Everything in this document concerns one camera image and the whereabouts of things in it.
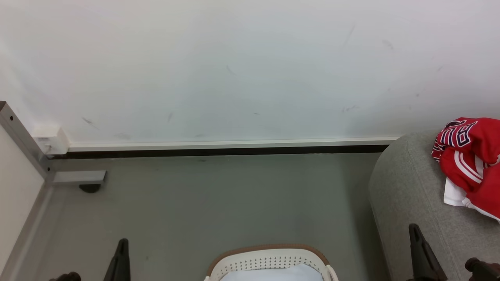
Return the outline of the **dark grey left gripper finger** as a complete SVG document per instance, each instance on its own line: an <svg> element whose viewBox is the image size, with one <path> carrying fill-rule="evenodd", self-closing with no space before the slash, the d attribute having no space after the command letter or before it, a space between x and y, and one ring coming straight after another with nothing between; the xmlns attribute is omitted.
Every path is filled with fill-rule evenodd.
<svg viewBox="0 0 500 281"><path fill-rule="evenodd" d="M126 238L119 240L114 256L108 266L104 281L130 281L129 241Z"/></svg>
<svg viewBox="0 0 500 281"><path fill-rule="evenodd" d="M67 274L62 274L55 279L50 279L49 281L82 281L82 278L76 272L69 272Z"/></svg>

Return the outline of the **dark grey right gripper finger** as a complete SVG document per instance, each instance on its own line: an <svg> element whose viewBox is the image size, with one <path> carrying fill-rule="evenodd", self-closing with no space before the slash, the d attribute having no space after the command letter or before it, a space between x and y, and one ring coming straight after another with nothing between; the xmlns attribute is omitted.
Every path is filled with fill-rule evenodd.
<svg viewBox="0 0 500 281"><path fill-rule="evenodd" d="M417 224L409 224L411 281L447 281L436 255Z"/></svg>
<svg viewBox="0 0 500 281"><path fill-rule="evenodd" d="M470 258L466 261L465 268L472 274L469 281L500 280L500 265L498 263L486 263L477 258Z"/></svg>

